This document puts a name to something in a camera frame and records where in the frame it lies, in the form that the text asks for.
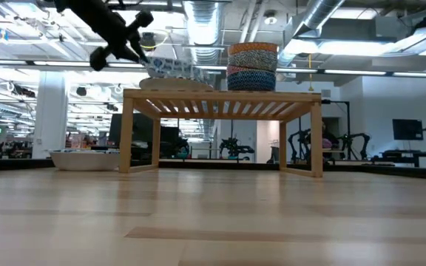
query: wooden floor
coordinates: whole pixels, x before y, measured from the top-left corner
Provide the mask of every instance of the wooden floor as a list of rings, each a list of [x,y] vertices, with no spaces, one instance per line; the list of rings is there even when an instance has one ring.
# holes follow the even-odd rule
[[[426,265],[426,180],[0,171],[0,265]]]

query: stacked bowl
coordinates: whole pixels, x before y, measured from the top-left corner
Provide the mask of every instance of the stacked bowl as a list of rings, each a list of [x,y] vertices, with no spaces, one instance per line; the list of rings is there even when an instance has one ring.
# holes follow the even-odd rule
[[[274,91],[277,45],[233,44],[228,48],[228,90]]]

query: computer screen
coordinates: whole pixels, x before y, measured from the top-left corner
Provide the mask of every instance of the computer screen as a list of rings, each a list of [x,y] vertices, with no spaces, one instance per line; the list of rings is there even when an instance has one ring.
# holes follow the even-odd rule
[[[423,140],[421,120],[393,119],[394,140]]]
[[[120,143],[121,141],[121,114],[113,114],[109,127],[109,141]],[[133,114],[132,140],[152,142],[152,119],[143,114]],[[177,127],[160,128],[160,140],[174,143],[179,134]]]

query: wooden table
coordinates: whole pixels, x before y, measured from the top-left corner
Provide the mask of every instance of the wooden table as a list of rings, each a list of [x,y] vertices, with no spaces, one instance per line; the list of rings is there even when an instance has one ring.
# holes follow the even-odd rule
[[[279,120],[280,170],[303,176],[322,177],[321,101],[319,93],[125,89],[119,171],[129,173],[158,167],[161,118]],[[154,120],[150,166],[130,167],[134,109]],[[311,113],[311,171],[287,168],[287,122],[309,112]]]

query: person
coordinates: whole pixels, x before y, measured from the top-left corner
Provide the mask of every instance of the person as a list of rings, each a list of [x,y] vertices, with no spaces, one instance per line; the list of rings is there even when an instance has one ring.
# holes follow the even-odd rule
[[[337,139],[337,137],[335,137],[335,135],[333,135],[331,132],[328,131],[328,128],[326,127],[326,124],[323,121],[322,121],[322,138],[331,142],[331,145],[332,145],[331,148],[339,147],[339,140]]]
[[[311,134],[307,136],[307,142],[311,143]],[[322,145],[324,149],[333,149],[339,147],[339,140],[337,137],[333,135],[333,133],[328,131],[328,128],[322,120]],[[332,153],[324,152],[323,157],[325,159],[330,159],[332,157]]]

